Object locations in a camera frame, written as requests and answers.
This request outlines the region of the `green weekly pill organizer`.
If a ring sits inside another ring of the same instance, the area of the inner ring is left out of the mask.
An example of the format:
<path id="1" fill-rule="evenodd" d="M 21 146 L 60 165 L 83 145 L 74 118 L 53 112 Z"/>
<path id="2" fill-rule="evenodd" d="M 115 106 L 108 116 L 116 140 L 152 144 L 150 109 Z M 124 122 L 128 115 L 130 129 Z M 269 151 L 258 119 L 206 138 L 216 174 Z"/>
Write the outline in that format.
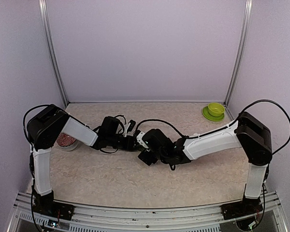
<path id="1" fill-rule="evenodd" d="M 137 145 L 137 146 L 136 146 L 136 150 L 137 150 L 137 151 L 140 151 L 140 152 L 143 152 L 143 151 L 146 150 L 146 148 L 144 148 L 142 145 Z"/>

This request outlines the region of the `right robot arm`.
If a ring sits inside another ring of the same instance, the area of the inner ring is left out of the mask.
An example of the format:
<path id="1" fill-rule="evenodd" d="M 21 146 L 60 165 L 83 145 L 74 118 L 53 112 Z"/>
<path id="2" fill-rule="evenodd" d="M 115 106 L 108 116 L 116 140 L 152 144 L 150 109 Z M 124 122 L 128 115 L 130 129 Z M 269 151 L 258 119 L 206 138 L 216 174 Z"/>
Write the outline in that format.
<path id="1" fill-rule="evenodd" d="M 172 142 L 161 130 L 142 132 L 136 129 L 134 137 L 144 148 L 138 158 L 148 166 L 158 160 L 175 170 L 179 164 L 190 163 L 200 157 L 227 149 L 242 148 L 248 158 L 248 178 L 238 211 L 247 215 L 260 201 L 268 166 L 273 158 L 271 132 L 248 112 L 223 127 L 191 137 L 181 135 Z"/>

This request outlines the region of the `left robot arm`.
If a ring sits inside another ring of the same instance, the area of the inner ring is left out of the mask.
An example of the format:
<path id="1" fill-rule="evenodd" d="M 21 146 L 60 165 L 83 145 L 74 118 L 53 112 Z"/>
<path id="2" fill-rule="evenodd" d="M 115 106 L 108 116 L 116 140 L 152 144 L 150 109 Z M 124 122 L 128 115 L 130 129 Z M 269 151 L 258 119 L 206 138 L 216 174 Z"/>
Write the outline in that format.
<path id="1" fill-rule="evenodd" d="M 79 121 L 54 104 L 43 104 L 43 108 L 29 121 L 23 121 L 25 138 L 30 145 L 33 194 L 40 198 L 38 205 L 48 215 L 58 210 L 53 201 L 54 194 L 50 183 L 50 154 L 60 134 L 64 133 L 75 140 L 95 149 L 112 147 L 116 150 L 132 151 L 134 137 L 129 132 L 135 121 L 121 122 L 119 116 L 107 116 L 95 129 Z"/>

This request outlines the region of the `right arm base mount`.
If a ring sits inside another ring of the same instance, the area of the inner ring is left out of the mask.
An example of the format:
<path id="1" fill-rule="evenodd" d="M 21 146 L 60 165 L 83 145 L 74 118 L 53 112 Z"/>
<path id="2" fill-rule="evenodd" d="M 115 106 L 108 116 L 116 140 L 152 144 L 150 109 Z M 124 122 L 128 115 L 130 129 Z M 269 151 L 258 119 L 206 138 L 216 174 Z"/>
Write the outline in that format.
<path id="1" fill-rule="evenodd" d="M 262 210 L 263 206 L 261 203 L 244 203 L 243 201 L 227 203 L 221 206 L 224 220 L 244 217 L 258 211 L 261 212 Z"/>

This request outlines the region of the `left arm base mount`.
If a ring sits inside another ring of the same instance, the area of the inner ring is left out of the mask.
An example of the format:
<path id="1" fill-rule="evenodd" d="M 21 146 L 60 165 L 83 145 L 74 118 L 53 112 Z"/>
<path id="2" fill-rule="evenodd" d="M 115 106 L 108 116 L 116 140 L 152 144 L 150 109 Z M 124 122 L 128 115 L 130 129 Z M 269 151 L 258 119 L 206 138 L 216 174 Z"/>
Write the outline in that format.
<path id="1" fill-rule="evenodd" d="M 57 219 L 71 221 L 74 213 L 74 206 L 67 203 L 52 202 L 50 206 L 45 207 L 34 205 L 33 212 Z"/>

